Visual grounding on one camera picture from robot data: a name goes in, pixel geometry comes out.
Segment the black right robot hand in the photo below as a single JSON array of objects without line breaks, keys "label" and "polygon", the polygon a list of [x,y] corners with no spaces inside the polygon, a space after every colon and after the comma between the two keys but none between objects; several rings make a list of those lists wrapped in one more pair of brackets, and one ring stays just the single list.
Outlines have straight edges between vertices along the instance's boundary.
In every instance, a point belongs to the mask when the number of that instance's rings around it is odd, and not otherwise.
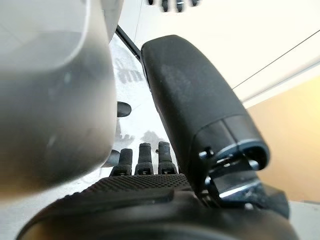
[{"label": "black right robot hand", "polygon": [[213,64],[177,35],[146,42],[140,61],[169,142],[158,173],[143,143],[135,173],[123,149],[109,177],[45,207],[19,240],[296,240],[282,190],[257,171],[270,150]]}]

